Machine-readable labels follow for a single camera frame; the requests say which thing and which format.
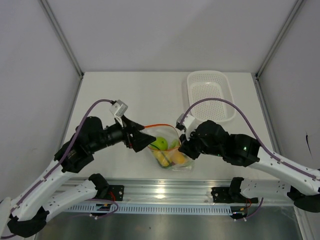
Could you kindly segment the orange fruit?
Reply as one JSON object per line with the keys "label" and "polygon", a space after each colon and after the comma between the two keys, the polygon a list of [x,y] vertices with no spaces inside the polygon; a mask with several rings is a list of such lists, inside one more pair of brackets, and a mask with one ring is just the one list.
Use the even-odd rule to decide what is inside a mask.
{"label": "orange fruit", "polygon": [[171,160],[176,165],[182,165],[182,164],[184,164],[186,162],[185,156],[179,151],[175,151],[172,154]]}

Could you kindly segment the clear orange-zipper zip bag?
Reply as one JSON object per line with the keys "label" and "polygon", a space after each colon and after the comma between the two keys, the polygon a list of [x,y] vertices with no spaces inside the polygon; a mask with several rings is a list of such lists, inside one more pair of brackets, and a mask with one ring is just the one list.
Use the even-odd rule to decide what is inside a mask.
{"label": "clear orange-zipper zip bag", "polygon": [[179,151],[181,141],[175,127],[165,123],[151,124],[145,126],[143,132],[155,137],[147,149],[161,168],[180,172],[193,170],[193,160]]}

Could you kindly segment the yellow lemon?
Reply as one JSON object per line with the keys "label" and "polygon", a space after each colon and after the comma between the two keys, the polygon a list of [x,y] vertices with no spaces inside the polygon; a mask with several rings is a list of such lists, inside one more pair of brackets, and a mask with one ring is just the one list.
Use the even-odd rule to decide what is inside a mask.
{"label": "yellow lemon", "polygon": [[168,152],[155,150],[152,154],[162,168],[167,168],[172,165],[172,160]]}

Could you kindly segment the green apple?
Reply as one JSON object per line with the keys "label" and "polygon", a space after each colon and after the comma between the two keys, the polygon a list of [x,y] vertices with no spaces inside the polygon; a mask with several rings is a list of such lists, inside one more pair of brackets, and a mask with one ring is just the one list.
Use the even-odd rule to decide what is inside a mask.
{"label": "green apple", "polygon": [[166,151],[168,149],[168,142],[164,137],[157,136],[156,140],[149,147],[154,150]]}

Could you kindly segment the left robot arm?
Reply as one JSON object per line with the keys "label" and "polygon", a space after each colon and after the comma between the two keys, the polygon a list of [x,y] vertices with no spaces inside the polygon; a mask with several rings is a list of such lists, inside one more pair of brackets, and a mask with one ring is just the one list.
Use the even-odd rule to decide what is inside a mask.
{"label": "left robot arm", "polygon": [[56,215],[86,200],[110,200],[107,180],[99,173],[92,174],[76,187],[54,196],[56,190],[94,160],[94,154],[118,143],[142,151],[156,138],[143,133],[144,126],[121,117],[123,123],[103,127],[96,116],[83,119],[76,132],[54,155],[49,166],[32,186],[11,201],[7,227],[16,236],[28,238]]}

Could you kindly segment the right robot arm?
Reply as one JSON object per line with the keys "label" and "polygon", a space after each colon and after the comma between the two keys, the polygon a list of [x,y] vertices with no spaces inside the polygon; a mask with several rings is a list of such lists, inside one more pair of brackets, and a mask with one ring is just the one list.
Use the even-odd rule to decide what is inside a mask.
{"label": "right robot arm", "polygon": [[249,167],[275,177],[274,180],[252,180],[233,177],[227,193],[212,190],[214,202],[242,203],[246,199],[274,199],[292,201],[304,211],[320,211],[320,172],[263,147],[259,141],[245,134],[229,134],[211,120],[200,125],[176,123],[184,133],[180,136],[179,151],[195,160],[200,155],[221,157],[238,167]]}

